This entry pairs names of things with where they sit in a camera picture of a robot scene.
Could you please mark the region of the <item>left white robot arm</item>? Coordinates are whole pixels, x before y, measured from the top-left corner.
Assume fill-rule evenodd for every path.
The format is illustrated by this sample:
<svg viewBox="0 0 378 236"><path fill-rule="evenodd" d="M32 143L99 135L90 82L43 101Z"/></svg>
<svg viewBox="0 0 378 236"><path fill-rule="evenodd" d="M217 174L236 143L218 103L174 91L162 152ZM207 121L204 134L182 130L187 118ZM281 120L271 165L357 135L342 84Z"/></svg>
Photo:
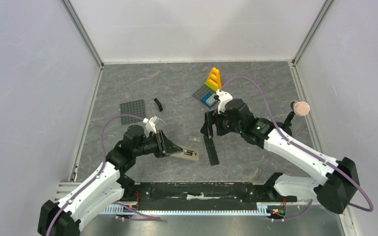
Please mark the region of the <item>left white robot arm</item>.
<svg viewBox="0 0 378 236"><path fill-rule="evenodd" d="M135 165L138 156L153 154L162 158L182 151L162 130L145 135L142 126L130 126L91 176L65 197L43 204L37 232L41 236L80 235L109 205L133 198L135 182L126 172Z"/></svg>

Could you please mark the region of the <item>black slim remote control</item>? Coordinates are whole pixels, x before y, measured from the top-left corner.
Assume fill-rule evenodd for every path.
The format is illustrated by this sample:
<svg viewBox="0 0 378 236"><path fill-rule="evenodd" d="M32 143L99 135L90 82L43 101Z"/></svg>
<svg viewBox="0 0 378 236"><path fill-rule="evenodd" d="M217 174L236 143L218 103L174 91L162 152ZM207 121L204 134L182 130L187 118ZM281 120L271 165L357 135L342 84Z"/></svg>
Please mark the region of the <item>black slim remote control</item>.
<svg viewBox="0 0 378 236"><path fill-rule="evenodd" d="M206 151L207 151L207 155L208 155L208 158L209 158L210 165L211 166L218 165L220 162L219 162L218 155L217 155L217 152L216 152L215 144L213 142L213 138L203 136L203 139L204 139L204 143L205 143L205 147L206 147Z"/></svg>

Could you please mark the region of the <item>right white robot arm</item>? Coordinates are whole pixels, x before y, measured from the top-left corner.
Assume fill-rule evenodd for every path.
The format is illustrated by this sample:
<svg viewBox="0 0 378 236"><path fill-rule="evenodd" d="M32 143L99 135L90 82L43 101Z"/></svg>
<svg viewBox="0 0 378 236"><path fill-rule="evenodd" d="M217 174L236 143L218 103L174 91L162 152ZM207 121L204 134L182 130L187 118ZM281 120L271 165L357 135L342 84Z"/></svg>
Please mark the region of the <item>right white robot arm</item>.
<svg viewBox="0 0 378 236"><path fill-rule="evenodd" d="M327 210L342 214L360 186L353 160L347 157L338 160L297 141L288 126L255 117L241 99L228 101L223 111L206 112L200 132L211 165L219 163L213 136L237 133L247 143L275 153L309 174L309 177L273 174L264 188L265 196L271 201L282 196L317 200Z"/></svg>

